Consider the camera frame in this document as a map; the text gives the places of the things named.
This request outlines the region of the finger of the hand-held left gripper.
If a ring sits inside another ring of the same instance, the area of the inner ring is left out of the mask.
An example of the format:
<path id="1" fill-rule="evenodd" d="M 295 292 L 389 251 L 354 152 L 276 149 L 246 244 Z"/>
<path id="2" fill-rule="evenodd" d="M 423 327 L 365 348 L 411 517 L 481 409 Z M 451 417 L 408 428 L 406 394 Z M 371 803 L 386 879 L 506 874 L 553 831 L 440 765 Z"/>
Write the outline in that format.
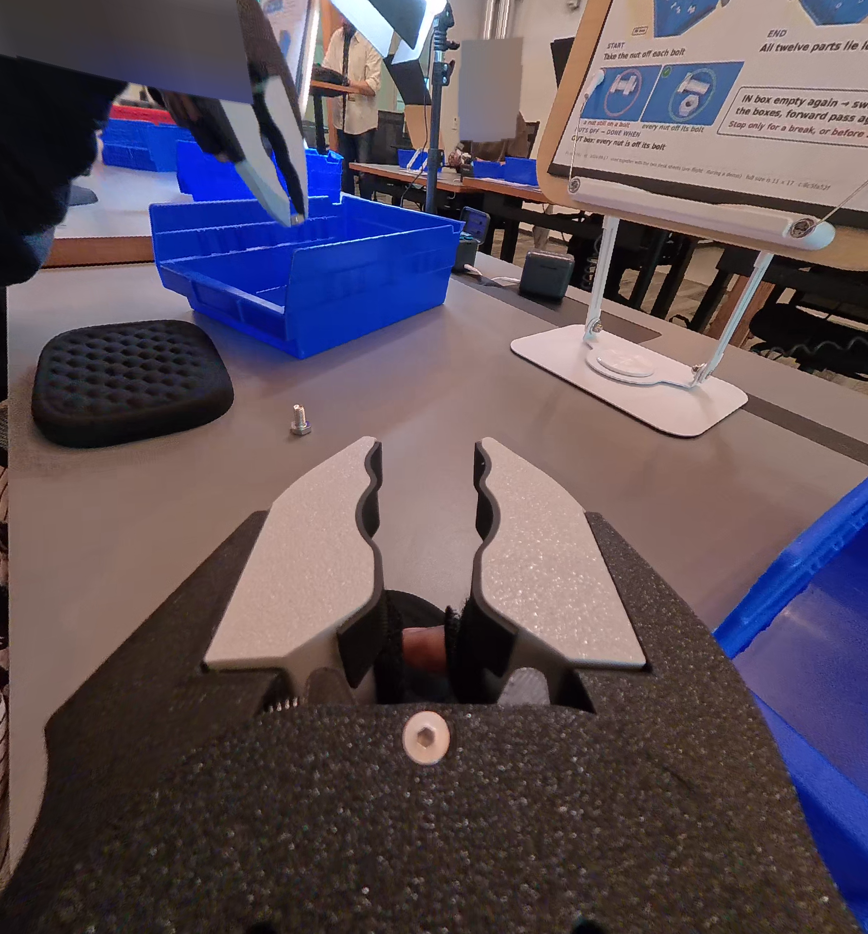
<path id="1" fill-rule="evenodd" d="M 223 116 L 218 119 L 230 143 L 230 155 L 238 175 L 265 211 L 279 224 L 292 223 L 292 204 L 279 182 L 277 169 L 266 153 L 253 107 L 234 101 L 218 101 Z"/>
<path id="2" fill-rule="evenodd" d="M 292 213 L 308 215 L 306 141 L 297 89 L 285 64 L 249 64 L 252 107 L 277 174 L 292 204 Z"/>

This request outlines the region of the wooden office desk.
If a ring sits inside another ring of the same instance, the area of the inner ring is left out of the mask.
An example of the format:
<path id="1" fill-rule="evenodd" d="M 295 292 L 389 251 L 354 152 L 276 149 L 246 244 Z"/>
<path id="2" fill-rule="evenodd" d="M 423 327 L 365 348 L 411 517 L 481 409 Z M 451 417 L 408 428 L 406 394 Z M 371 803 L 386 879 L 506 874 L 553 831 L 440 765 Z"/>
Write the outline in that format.
<path id="1" fill-rule="evenodd" d="M 427 174 L 393 165 L 353 162 L 356 174 L 373 180 L 377 193 L 387 194 L 393 204 L 426 205 Z M 434 194 L 434 212 L 457 219 L 471 207 L 489 215 L 485 240 L 480 251 L 513 263 L 517 256 L 521 228 L 550 231 L 560 216 L 546 213 L 547 198 L 534 186 L 505 180 L 467 178 L 454 170 L 442 170 Z"/>

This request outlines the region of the person's right hand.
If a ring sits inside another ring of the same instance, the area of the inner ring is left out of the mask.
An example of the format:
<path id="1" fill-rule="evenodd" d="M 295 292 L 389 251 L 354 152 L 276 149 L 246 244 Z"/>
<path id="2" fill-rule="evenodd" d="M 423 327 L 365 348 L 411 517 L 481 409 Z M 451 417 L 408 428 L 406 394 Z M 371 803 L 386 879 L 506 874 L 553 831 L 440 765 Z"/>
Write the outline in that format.
<path id="1" fill-rule="evenodd" d="M 446 675 L 448 658 L 445 627 L 411 627 L 402 632 L 402 656 L 414 670 Z"/>

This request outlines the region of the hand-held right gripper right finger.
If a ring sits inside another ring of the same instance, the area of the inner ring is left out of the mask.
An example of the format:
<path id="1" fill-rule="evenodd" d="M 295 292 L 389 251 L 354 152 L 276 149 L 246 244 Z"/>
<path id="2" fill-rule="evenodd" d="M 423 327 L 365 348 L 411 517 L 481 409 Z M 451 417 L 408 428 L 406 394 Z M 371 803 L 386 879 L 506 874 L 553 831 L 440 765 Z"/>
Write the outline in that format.
<path id="1" fill-rule="evenodd" d="M 586 511 L 492 437 L 474 450 L 472 656 L 498 684 L 522 668 L 562 686 L 577 671 L 648 664 Z"/>

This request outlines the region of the black honeycomb wrist pad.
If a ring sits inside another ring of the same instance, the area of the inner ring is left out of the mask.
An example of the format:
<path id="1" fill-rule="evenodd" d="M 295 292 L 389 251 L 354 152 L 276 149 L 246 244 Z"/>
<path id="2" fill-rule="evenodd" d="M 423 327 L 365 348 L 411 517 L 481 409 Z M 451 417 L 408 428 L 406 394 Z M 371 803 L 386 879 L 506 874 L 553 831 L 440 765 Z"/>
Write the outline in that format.
<path id="1" fill-rule="evenodd" d="M 56 445 L 103 449 L 207 425 L 233 402 L 229 371 L 207 333 L 188 321 L 134 321 L 49 340 L 31 415 Z"/>

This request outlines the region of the printed instruction sheet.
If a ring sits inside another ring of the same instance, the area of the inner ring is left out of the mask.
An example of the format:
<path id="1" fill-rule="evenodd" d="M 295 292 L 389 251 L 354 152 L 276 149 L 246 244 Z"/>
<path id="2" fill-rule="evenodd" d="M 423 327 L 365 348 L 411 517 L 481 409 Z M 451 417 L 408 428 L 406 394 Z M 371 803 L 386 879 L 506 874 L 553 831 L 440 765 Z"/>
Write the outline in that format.
<path id="1" fill-rule="evenodd" d="M 610 2 L 549 172 L 868 229 L 868 1 Z"/>

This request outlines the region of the black light stand pole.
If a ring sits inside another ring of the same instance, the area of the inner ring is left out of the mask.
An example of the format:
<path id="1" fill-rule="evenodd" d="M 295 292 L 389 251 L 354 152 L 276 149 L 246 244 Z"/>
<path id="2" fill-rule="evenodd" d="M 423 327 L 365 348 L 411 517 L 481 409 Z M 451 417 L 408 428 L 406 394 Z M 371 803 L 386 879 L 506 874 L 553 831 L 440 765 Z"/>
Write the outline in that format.
<path id="1" fill-rule="evenodd" d="M 442 159 L 440 156 L 440 120 L 442 92 L 449 81 L 450 70 L 445 59 L 448 51 L 448 32 L 454 24 L 450 2 L 444 2 L 433 20 L 431 61 L 428 70 L 431 96 L 430 123 L 425 179 L 425 213 L 438 213 L 438 183 Z"/>

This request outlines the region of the person's left forearm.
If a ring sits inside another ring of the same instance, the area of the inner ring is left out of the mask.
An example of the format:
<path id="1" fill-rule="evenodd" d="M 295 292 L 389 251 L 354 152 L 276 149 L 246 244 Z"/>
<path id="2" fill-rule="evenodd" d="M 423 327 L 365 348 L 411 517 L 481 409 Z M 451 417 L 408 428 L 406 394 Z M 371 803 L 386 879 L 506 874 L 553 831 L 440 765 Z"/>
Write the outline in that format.
<path id="1" fill-rule="evenodd" d="M 51 251 L 72 182 L 122 81 L 0 55 L 0 288 L 28 281 Z"/>

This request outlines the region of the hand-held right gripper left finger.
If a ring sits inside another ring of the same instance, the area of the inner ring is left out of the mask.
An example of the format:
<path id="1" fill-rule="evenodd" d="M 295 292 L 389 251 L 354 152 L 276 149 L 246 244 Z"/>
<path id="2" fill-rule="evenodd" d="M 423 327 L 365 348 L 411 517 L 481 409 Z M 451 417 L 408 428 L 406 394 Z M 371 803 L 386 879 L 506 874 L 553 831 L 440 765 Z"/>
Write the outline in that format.
<path id="1" fill-rule="evenodd" d="M 313 467 L 269 509 L 204 657 L 213 671 L 313 671 L 362 689 L 384 646 L 381 443 L 364 436 Z"/>

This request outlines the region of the light grey table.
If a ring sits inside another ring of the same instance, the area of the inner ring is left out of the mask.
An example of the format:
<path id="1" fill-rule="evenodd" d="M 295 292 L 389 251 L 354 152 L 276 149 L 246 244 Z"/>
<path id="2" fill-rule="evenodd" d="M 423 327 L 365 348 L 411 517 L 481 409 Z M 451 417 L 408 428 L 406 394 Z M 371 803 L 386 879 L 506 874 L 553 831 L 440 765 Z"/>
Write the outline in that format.
<path id="1" fill-rule="evenodd" d="M 175 190 L 172 178 L 98 162 L 75 185 L 96 201 L 72 205 L 56 228 L 44 269 L 146 264 L 154 260 L 149 207 Z"/>

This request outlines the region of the white document stand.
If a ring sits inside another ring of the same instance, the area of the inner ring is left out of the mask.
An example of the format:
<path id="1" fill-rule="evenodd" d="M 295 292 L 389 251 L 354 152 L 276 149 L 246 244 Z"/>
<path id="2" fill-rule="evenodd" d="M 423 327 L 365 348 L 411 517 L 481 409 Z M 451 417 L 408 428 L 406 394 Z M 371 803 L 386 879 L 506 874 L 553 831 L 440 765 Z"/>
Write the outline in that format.
<path id="1" fill-rule="evenodd" d="M 740 204 L 704 204 L 644 192 L 608 181 L 568 178 L 568 193 L 603 216 L 603 233 L 585 323 L 520 337 L 510 345 L 519 358 L 665 434 L 696 438 L 747 402 L 746 394 L 714 376 L 749 303 L 776 254 L 797 258 L 823 251 L 840 260 L 862 260 L 868 232 L 837 228 L 824 216 L 801 216 Z M 719 234 L 759 248 L 754 269 L 724 325 L 712 355 L 697 366 L 663 356 L 608 332 L 602 322 L 607 275 L 619 223 L 655 220 L 667 230 Z"/>

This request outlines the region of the studio light panel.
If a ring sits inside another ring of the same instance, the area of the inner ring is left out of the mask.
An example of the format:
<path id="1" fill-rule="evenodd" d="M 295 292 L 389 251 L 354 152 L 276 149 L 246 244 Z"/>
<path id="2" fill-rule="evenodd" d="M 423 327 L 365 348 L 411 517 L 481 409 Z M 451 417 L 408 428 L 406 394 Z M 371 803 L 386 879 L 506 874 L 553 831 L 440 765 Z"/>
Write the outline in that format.
<path id="1" fill-rule="evenodd" d="M 440 19 L 451 13 L 447 1 L 331 1 L 381 55 L 401 101 L 428 107 L 431 93 L 421 55 Z"/>

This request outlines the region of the instruction sign board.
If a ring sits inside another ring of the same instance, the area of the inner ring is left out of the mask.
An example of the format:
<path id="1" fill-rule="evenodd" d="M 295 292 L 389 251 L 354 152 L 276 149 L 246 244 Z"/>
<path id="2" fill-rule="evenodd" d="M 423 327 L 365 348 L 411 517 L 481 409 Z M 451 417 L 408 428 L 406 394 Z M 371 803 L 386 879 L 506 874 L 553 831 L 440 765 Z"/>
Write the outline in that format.
<path id="1" fill-rule="evenodd" d="M 549 172 L 549 163 L 553 158 L 557 144 L 561 141 L 562 132 L 567 129 L 567 121 L 572 112 L 573 105 L 576 101 L 576 96 L 580 91 L 581 81 L 586 74 L 587 64 L 591 59 L 591 54 L 593 52 L 595 42 L 599 38 L 601 27 L 605 19 L 606 10 L 610 2 L 588 2 L 584 10 L 583 16 L 580 21 L 580 26 L 578 33 L 575 37 L 571 52 L 569 54 L 566 71 L 564 76 L 561 79 L 561 83 L 557 89 L 556 98 L 554 100 L 552 109 L 549 114 L 549 122 L 547 129 L 544 133 L 543 140 L 540 146 L 540 150 L 537 158 L 537 172 L 538 172 L 538 183 L 545 194 L 545 196 L 552 202 L 555 202 L 560 205 L 572 206 L 575 208 L 587 208 L 592 212 L 597 213 L 591 207 L 580 204 L 576 201 L 573 195 L 568 193 L 568 178 L 576 178 L 582 180 L 597 180 L 597 181 L 606 181 L 598 178 L 587 178 L 583 176 L 568 175 L 565 178 L 557 177 Z M 608 182 L 613 182 L 617 184 L 622 184 L 629 186 L 631 188 L 638 188 L 644 192 L 661 194 L 669 197 L 675 197 L 678 199 L 690 200 L 695 203 L 704 203 L 704 204 L 740 204 L 745 206 L 752 207 L 762 207 L 768 208 L 776 211 L 792 213 L 795 215 L 801 216 L 814 216 L 817 218 L 823 218 L 821 216 L 815 216 L 807 213 L 806 211 L 791 209 L 786 207 L 784 209 L 779 209 L 776 207 L 766 207 L 759 206 L 754 204 L 743 204 L 743 203 L 713 203 L 705 202 L 696 199 L 690 199 L 687 197 L 679 196 L 677 193 L 656 193 L 646 190 L 644 188 L 639 188 L 633 184 L 623 184 L 620 182 L 615 182 L 608 180 Z M 627 220 L 636 221 L 639 223 L 647 223 L 653 226 L 658 226 L 666 228 L 665 224 L 660 221 L 655 220 L 644 220 L 638 217 L 632 217 Z M 868 232 L 868 229 L 855 227 L 855 226 L 844 226 L 833 224 L 837 228 L 852 228 L 855 232 L 865 231 Z M 736 243 L 728 242 L 724 236 L 719 234 L 705 234 L 705 233 L 686 233 L 681 232 L 679 229 L 673 229 L 670 231 L 675 231 L 679 233 L 691 234 L 691 235 L 701 235 L 706 238 L 715 239 L 716 241 L 723 242 L 726 244 L 736 245 L 738 247 L 758 251 L 759 248 L 749 247 L 745 244 L 743 240 L 739 240 Z M 862 260 L 859 262 L 849 261 L 850 268 L 845 268 L 843 263 L 840 260 L 833 261 L 828 257 L 827 252 L 815 251 L 807 254 L 803 254 L 801 258 L 797 258 L 795 254 L 789 253 L 786 254 L 783 251 L 779 252 L 778 255 L 789 257 L 792 259 L 798 260 L 809 260 L 811 262 L 822 263 L 834 268 L 851 270 L 851 271 L 868 271 L 868 247 L 863 248 Z"/>

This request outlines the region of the dark grey box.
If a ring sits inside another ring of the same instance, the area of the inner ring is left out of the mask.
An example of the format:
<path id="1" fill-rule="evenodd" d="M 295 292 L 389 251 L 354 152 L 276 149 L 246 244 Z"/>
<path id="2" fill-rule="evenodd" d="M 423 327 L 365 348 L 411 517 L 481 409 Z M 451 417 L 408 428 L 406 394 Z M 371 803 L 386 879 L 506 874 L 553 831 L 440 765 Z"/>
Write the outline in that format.
<path id="1" fill-rule="evenodd" d="M 567 252 L 529 251 L 521 268 L 519 294 L 559 304 L 567 297 L 574 267 L 575 258 Z"/>

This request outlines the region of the black office chair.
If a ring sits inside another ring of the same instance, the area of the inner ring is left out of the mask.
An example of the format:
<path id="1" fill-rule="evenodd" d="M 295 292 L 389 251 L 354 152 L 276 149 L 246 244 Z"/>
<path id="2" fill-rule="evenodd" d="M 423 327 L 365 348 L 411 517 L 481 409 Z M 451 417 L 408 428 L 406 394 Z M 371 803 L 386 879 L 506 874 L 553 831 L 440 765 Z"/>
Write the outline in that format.
<path id="1" fill-rule="evenodd" d="M 810 373 L 829 372 L 868 382 L 868 305 L 773 288 L 748 330 L 752 351 L 789 359 Z"/>

